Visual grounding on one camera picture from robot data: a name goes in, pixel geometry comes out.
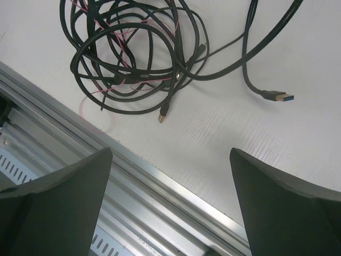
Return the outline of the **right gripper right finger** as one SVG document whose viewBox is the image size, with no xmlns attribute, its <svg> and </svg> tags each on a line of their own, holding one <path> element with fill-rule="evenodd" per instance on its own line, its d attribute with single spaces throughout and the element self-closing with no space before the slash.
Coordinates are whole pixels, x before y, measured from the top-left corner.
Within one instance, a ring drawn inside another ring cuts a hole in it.
<svg viewBox="0 0 341 256">
<path fill-rule="evenodd" d="M 237 148 L 230 164 L 252 255 L 340 255 L 340 192 Z"/>
</svg>

